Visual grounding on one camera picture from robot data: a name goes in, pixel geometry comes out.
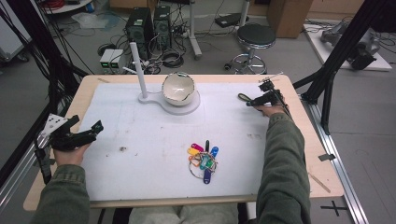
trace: gray floor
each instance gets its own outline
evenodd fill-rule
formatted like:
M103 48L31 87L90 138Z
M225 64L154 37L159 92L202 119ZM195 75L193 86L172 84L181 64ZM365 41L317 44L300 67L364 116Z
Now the gray floor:
M213 18L198 19L197 30L208 29ZM100 56L96 51L102 44L109 43L111 36L122 35L123 20L112 19L115 27L105 30L79 30L76 24L68 24L67 15L60 18L61 26L72 29L66 35L70 45L95 74L101 74ZM251 21L265 23L265 19L251 18ZM163 68L161 74L184 71L189 74L231 74L223 70L223 65L241 52L233 34L199 38L203 57L195 61L190 43L183 56L185 63L178 69ZM387 50L379 51L381 56L394 66L395 55ZM316 72L321 63L305 34L296 39L278 39L276 44L265 50L258 50L268 65L268 74L283 72L292 82ZM86 69L82 62L72 55L73 62ZM33 61L21 63L13 61L0 68L0 165L3 165L24 134L33 124L48 101L47 81L39 73ZM359 196L366 216L371 223L396 223L396 71L351 71L340 69L334 82L330 131L332 139L341 155L352 184ZM297 92L303 93L307 87ZM0 223L27 223L32 214L22 208L23 200L32 185L37 169L34 168L19 186L17 193L0 215ZM326 202L313 202L314 223L347 223L347 211L340 217L320 213ZM96 223L99 210L92 210L91 223ZM110 223L112 210L107 211L104 223Z

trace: person's right hand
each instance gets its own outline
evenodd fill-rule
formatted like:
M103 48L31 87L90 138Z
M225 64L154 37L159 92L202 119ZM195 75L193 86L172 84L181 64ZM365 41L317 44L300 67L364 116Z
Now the person's right hand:
M254 108L260 110L262 114L268 118L277 113L285 114L285 110L282 105L256 105Z
M82 147L78 147L73 151L61 151L54 149L53 154L55 155L56 163L58 164L58 166L67 164L80 166L82 163L84 152L90 145L91 144L87 144Z

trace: white bowl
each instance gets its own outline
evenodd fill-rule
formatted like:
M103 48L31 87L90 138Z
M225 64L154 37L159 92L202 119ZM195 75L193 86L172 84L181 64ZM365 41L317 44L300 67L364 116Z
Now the white bowl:
M163 96L171 105L187 105L195 96L194 80L186 73L169 74L163 82Z

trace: chair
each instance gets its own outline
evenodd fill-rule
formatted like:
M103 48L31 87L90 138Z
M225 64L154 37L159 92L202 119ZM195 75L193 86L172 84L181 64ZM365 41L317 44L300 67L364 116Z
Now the chair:
M236 74L267 74L265 62L254 54L256 49L271 48L276 42L275 32L268 26L257 23L246 24L237 31L238 41L248 48L248 53L239 54L229 63L224 65L224 69L230 70L232 67Z

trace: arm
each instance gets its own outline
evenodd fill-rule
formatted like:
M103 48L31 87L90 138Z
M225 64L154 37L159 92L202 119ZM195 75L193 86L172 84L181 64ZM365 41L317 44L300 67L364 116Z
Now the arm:
M54 150L58 168L41 192L31 223L88 223L90 197L85 188L85 171L79 166L88 146L73 152Z
M310 223L304 138L282 108L266 109L262 111L270 122L257 198L258 223Z

